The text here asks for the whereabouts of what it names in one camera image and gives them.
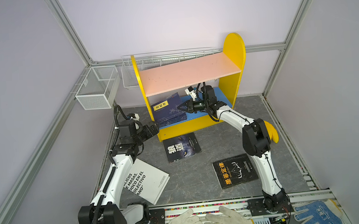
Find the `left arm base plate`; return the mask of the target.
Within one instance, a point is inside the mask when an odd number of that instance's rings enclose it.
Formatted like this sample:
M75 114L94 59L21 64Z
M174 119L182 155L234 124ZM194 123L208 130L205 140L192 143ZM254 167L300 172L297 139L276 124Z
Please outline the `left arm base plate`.
M150 209L149 215L144 215L144 218L136 224L165 224L166 216L165 209Z

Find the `blue book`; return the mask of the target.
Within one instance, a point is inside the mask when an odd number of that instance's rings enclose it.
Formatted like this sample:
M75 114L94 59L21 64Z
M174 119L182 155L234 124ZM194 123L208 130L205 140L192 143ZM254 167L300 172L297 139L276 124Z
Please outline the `blue book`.
M180 104L182 102L179 94L174 93L167 99L152 105L151 110L155 121L164 122L185 116L186 113L178 109Z

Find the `black book yellow title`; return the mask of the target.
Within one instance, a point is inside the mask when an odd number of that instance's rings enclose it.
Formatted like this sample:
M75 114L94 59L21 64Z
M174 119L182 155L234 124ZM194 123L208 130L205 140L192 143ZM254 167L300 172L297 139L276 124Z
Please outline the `black book yellow title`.
M259 179L246 153L212 163L221 189L244 184Z

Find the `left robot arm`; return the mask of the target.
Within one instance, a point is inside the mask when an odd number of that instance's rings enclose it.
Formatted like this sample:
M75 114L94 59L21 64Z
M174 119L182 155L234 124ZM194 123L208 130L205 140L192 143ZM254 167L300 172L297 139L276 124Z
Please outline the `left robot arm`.
M79 210L79 224L136 224L148 219L148 208L142 204L131 204L121 210L120 197L140 148L159 133L159 126L154 121L143 125L129 119L118 124L116 129L118 138L109 151L110 167L106 178L90 205Z

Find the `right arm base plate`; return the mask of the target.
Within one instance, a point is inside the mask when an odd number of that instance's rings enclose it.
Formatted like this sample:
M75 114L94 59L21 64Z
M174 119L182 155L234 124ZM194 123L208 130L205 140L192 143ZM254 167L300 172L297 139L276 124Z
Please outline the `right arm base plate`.
M257 198L247 200L247 210L252 216L283 214L293 212L290 200L287 198Z

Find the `white mesh wall basket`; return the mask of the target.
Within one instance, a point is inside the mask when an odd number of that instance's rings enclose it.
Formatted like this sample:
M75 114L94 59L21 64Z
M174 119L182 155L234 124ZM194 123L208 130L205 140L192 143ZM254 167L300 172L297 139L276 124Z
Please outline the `white mesh wall basket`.
M115 65L92 66L76 92L76 99L84 110L105 110L113 107L120 85Z

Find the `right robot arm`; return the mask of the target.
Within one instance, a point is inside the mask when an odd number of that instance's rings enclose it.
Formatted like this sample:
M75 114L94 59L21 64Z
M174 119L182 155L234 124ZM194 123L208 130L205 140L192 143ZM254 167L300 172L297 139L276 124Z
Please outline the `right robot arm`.
M188 101L180 104L177 109L187 113L204 112L215 121L224 121L242 133L242 146L256 165L262 183L264 196L263 207L269 213L280 210L291 212L290 198L279 182L272 163L271 142L277 143L277 130L269 122L262 119L246 117L219 101L215 90L210 85L202 88L189 87L185 93L190 96Z

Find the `white book black lettering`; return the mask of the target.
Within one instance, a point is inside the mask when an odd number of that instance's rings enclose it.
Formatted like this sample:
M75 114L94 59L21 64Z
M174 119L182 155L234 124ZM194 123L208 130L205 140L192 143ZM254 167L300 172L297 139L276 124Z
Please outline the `white book black lettering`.
M124 188L156 205L164 191L170 175L136 159L124 183Z

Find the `yellow bookshelf pink blue shelves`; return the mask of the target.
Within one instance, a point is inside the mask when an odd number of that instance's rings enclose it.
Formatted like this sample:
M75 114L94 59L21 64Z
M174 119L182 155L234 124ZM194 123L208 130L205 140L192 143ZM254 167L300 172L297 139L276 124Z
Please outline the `yellow bookshelf pink blue shelves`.
M197 117L193 114L188 120L165 127L158 133L158 139L164 141L179 135L226 122L241 131L245 125L252 123L252 118L238 114L235 102L242 80L246 60L245 43L237 33L227 35L223 51L205 57L164 65L140 71L131 57L132 65L148 112L152 112L148 97L188 88L198 83L219 80L217 92L223 93L224 105L215 108L214 116L205 114Z

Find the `yellow toy banana bunch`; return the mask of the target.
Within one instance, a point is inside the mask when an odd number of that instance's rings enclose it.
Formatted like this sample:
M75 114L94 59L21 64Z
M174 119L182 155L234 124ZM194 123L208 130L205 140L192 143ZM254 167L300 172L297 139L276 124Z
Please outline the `yellow toy banana bunch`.
M277 144L279 142L279 134L277 132L277 129L268 121L264 121L264 124L268 131L270 140L274 141Z

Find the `blue dotted work glove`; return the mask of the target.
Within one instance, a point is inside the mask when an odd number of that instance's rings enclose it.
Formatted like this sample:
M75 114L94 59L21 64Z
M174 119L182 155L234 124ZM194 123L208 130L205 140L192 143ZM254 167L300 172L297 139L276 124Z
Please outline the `blue dotted work glove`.
M297 206L294 210L294 218L301 224L343 224L342 211L331 199Z

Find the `black wolf cover book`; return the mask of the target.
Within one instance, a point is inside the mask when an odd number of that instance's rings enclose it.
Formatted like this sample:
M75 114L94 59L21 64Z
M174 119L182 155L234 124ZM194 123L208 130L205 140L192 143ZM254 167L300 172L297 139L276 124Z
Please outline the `black wolf cover book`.
M202 152L199 142L193 132L166 139L162 143L169 163L189 158Z

